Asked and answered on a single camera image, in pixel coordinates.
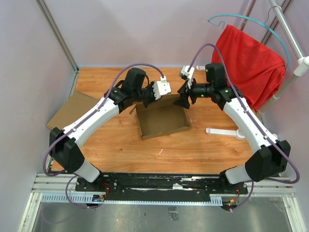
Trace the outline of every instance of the white wall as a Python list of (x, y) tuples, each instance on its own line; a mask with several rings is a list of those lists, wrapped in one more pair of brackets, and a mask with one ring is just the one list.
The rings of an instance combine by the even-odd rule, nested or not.
[(35, 0), (0, 1), (0, 226), (15, 232), (73, 71)]
[[(46, 0), (72, 55), (81, 66), (148, 62), (188, 64), (222, 29), (207, 22), (215, 14), (245, 14), (249, 0)], [(217, 18), (240, 25), (235, 18)], [(211, 60), (207, 48), (197, 63)]]
[[(294, 1), (286, 13), (287, 20), (295, 33), (295, 37), (304, 50), (305, 55), (309, 55), (309, 2), (307, 0)], [(291, 67), (287, 72), (285, 81), (289, 79), (293, 70), (297, 67), (295, 55), (290, 48), (284, 33), (279, 26), (277, 33), (284, 38), (290, 56)], [(278, 41), (272, 37), (267, 44), (282, 57), (285, 54)], [(266, 125), (269, 129), (279, 135), (280, 139), (286, 139), (291, 145), (290, 158), (300, 170), (300, 182), (295, 185), (298, 203), (302, 210), (303, 218), (309, 229), (309, 72), (299, 78), (299, 80), (267, 111)], [(286, 175), (292, 179), (295, 177), (294, 171), (288, 167)]]

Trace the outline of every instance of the wooden tabletop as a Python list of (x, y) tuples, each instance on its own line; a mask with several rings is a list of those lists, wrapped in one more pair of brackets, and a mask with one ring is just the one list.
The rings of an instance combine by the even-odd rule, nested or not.
[[(156, 70), (143, 69), (151, 81), (159, 80)], [(100, 99), (120, 70), (82, 68), (75, 90)], [(179, 68), (162, 68), (172, 93), (177, 93), (183, 84), (179, 71)], [(198, 83), (206, 82), (204, 72), (196, 71), (195, 78)], [(132, 107), (106, 122), (81, 149), (85, 158), (101, 171), (217, 174), (243, 164), (252, 155), (246, 140), (206, 134), (207, 127), (237, 129), (210, 99), (198, 99), (185, 110), (190, 130), (144, 141), (140, 137), (136, 112), (129, 114)], [(61, 169), (54, 163), (53, 170)]]

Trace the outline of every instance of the gray panel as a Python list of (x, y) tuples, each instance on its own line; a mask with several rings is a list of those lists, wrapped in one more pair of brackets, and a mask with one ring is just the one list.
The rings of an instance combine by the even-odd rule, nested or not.
[[(59, 224), (42, 225), (44, 217)], [(33, 232), (291, 232), (281, 198), (251, 198), (228, 213), (215, 206), (103, 205), (97, 210), (77, 209), (68, 203), (42, 203)]]

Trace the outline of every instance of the cardboard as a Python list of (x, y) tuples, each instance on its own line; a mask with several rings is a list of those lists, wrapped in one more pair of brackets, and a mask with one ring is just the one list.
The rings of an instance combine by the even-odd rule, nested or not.
[(87, 113), (98, 101), (83, 93), (74, 92), (46, 126), (51, 130), (55, 127), (63, 129)]
[(136, 105), (142, 140), (189, 130), (190, 124), (184, 109), (173, 104), (178, 98), (178, 94), (171, 94), (147, 108), (142, 104)]

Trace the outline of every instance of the clothes hanger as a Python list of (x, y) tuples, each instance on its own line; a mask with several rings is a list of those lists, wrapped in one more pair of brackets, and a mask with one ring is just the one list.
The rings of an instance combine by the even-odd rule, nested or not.
[(281, 43), (281, 45), (282, 45), (282, 47), (283, 47), (283, 49), (284, 49), (284, 52), (285, 52), (285, 54), (286, 54), (286, 58), (287, 58), (286, 70), (289, 69), (289, 66), (290, 66), (290, 55), (289, 55), (289, 52), (288, 52), (287, 47), (285, 46), (285, 44), (284, 44), (284, 42), (282, 41), (281, 37), (280, 37), (273, 29), (271, 29), (270, 27), (268, 27), (267, 25), (265, 25), (265, 23), (268, 21), (269, 16), (268, 16), (267, 20), (265, 21), (265, 23), (262, 23), (262, 22), (260, 22), (260, 21), (257, 21), (257, 20), (254, 19), (254, 18), (251, 18), (251, 17), (248, 17), (248, 16), (244, 16), (244, 15), (241, 15), (241, 14), (217, 14), (217, 15), (215, 15), (215, 16), (209, 18), (207, 21), (210, 22), (211, 24), (217, 26), (217, 27), (220, 26), (221, 24), (223, 24), (223, 25), (222, 25), (222, 29), (225, 29), (225, 22), (224, 22), (224, 21), (220, 21), (219, 24), (215, 24), (215, 23), (211, 22), (212, 19), (214, 19), (214, 18), (216, 18), (216, 17), (221, 17), (221, 16), (231, 16), (231, 17), (244, 18), (244, 19), (250, 20), (250, 21), (252, 21), (252, 22), (254, 22), (254, 23), (256, 23), (256, 24), (258, 24), (258, 25), (260, 25), (260, 26), (262, 26), (262, 27), (264, 27), (264, 28), (266, 28), (267, 30), (269, 30), (274, 36), (276, 36), (276, 38), (277, 38), (277, 39), (279, 40), (279, 42)]

